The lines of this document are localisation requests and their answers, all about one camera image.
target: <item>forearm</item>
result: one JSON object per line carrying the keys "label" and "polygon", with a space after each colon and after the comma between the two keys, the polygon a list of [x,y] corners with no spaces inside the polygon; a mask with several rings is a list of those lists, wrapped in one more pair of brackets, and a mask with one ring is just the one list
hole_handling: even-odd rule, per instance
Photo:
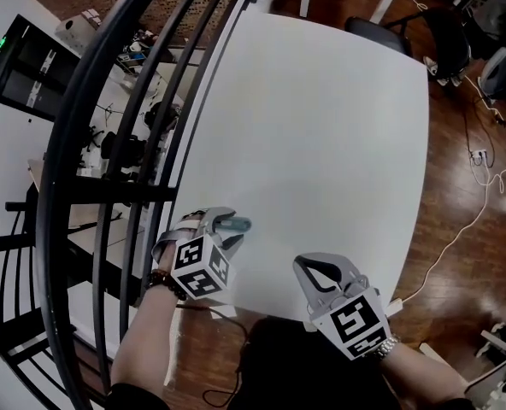
{"label": "forearm", "polygon": [[436,405],[464,397],[462,377],[438,361],[398,343],[380,363],[393,389],[420,404]]}
{"label": "forearm", "polygon": [[177,297],[162,285],[144,295],[122,340],[111,370],[111,383],[138,386],[162,396],[169,363],[169,329]]}

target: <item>clothing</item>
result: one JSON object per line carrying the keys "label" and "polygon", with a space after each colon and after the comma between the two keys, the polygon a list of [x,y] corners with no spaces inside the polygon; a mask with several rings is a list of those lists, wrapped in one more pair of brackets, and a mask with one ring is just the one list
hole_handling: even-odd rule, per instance
{"label": "clothing", "polygon": [[[349,361],[321,333],[306,332],[303,324],[291,320],[268,318],[257,322],[242,352],[239,370],[242,384],[228,410],[401,408],[377,360]],[[166,410],[168,406],[145,390],[116,384],[105,408]],[[468,400],[453,400],[437,409],[474,407]]]}

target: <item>black sleeve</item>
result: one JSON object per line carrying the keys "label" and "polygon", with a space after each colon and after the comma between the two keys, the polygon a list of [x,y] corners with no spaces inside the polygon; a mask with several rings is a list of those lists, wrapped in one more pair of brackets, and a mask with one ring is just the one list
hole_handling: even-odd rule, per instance
{"label": "black sleeve", "polygon": [[169,410],[158,396],[130,384],[115,384],[105,402],[106,410]]}
{"label": "black sleeve", "polygon": [[436,408],[437,410],[475,410],[474,404],[465,398],[444,402]]}

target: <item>chair seat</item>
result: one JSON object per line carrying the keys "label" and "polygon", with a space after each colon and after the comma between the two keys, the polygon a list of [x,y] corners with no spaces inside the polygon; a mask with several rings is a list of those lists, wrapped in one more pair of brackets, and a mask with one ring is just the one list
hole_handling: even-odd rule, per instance
{"label": "chair seat", "polygon": [[408,39],[402,37],[398,33],[384,28],[383,26],[374,24],[371,21],[362,20],[357,17],[350,17],[346,20],[344,30],[346,32],[353,33],[358,37],[370,39],[375,43],[385,45],[386,47],[394,49],[404,55],[412,56],[410,42]]}

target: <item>metal watch band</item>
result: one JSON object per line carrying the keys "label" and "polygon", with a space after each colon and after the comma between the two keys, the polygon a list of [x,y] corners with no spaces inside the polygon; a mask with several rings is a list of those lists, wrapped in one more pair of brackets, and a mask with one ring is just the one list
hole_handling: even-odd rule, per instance
{"label": "metal watch band", "polygon": [[177,296],[177,299],[180,301],[186,301],[186,292],[180,287],[180,285],[175,282],[169,272],[160,269],[153,270],[149,274],[147,284],[144,288],[148,290],[151,287],[155,287],[156,285],[163,285],[165,287],[168,287],[168,289],[171,290],[175,296]]}
{"label": "metal watch band", "polygon": [[399,343],[399,338],[396,336],[388,337],[384,342],[382,342],[377,349],[373,351],[373,355],[379,359],[383,360]]}

